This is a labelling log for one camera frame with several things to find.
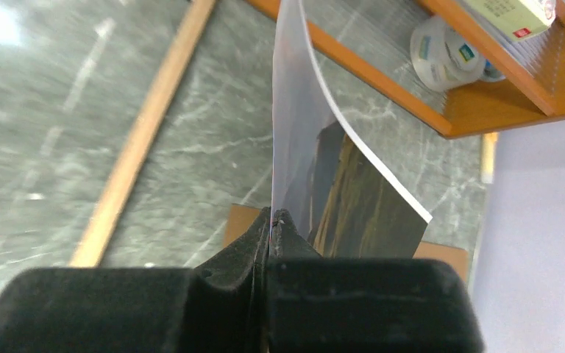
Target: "white paper sheet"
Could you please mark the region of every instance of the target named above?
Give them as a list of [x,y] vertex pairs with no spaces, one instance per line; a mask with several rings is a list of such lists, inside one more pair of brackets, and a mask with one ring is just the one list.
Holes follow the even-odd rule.
[[312,185],[332,181],[315,179],[319,175],[316,164],[323,162],[317,158],[318,146],[327,135],[338,134],[339,124],[427,225],[432,218],[429,212],[360,139],[334,102],[317,65],[300,0],[281,1],[274,44],[273,93],[272,210],[289,210],[300,235],[307,238],[319,224],[319,220],[311,219],[311,200],[315,204]]

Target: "small box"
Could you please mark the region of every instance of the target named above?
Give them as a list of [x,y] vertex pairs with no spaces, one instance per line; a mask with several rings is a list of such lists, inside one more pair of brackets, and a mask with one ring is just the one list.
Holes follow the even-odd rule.
[[465,0],[514,41],[546,31],[555,20],[555,0]]

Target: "wooden trim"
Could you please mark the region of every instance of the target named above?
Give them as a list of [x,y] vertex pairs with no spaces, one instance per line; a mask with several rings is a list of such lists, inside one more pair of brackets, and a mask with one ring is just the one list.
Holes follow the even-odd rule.
[[[274,20],[278,17],[280,0],[247,0],[247,2]],[[406,89],[383,74],[382,71],[376,69],[362,57],[359,57],[352,50],[339,43],[335,38],[317,27],[317,25],[308,22],[308,31],[313,45],[342,68],[348,70],[381,94],[392,99],[399,106],[415,115],[418,119],[422,120],[439,133],[443,135],[449,134],[452,124],[441,114],[425,104],[421,99],[413,96]]]
[[498,132],[482,135],[482,158],[480,161],[480,179],[484,184],[492,184],[495,173],[495,151],[497,149]]
[[450,90],[444,114],[453,128],[446,137],[459,138],[565,120],[565,27],[555,97],[557,112],[546,116],[508,80],[476,82]]
[[560,23],[565,26],[565,2],[564,0],[557,0],[555,3],[555,17],[560,20]]
[[555,99],[501,45],[491,38],[455,0],[418,0],[423,7],[440,15],[450,26],[479,50],[496,68],[523,92],[544,114],[556,111]]
[[116,160],[70,266],[95,267],[100,263],[143,161],[215,4],[216,0],[192,1],[150,87],[122,153]]

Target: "wooden frame strip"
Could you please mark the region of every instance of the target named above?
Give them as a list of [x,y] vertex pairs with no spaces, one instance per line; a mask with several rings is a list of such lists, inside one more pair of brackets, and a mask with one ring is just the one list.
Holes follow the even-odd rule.
[[[276,21],[280,0],[247,0],[254,8],[261,11],[266,16]],[[416,98],[402,86],[359,57],[352,50],[339,43],[335,38],[321,30],[317,25],[308,21],[308,31],[313,45],[348,70],[367,85],[389,97],[399,106],[415,115],[430,127],[443,135],[448,135],[452,124],[441,114],[425,104],[421,99]]]
[[557,18],[559,18],[560,22],[565,26],[565,2],[564,2],[564,0],[556,0],[555,16]]
[[440,15],[460,35],[479,50],[545,115],[556,112],[555,98],[551,96],[501,45],[491,38],[455,0],[418,0]]
[[216,0],[192,0],[69,263],[97,266]]

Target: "orange wooden shelf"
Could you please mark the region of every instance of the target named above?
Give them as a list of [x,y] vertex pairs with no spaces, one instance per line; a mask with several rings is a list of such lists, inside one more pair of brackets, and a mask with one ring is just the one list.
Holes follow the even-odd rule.
[[[274,20],[278,16],[280,0],[247,1]],[[565,3],[562,0],[558,0],[561,24],[557,26],[562,26],[564,40],[554,54],[542,58],[541,65],[543,70],[555,72],[552,91],[543,87],[539,80],[547,72],[533,75],[527,72],[456,0],[417,2],[427,11],[440,15],[503,72],[507,80],[476,82],[450,90],[442,115],[311,22],[308,23],[309,34],[315,48],[446,138],[565,119]]]
[[555,83],[556,108],[552,115],[543,114],[508,80],[476,82],[451,90],[447,97],[444,114],[452,123],[452,130],[447,134],[451,137],[565,119],[565,32]]

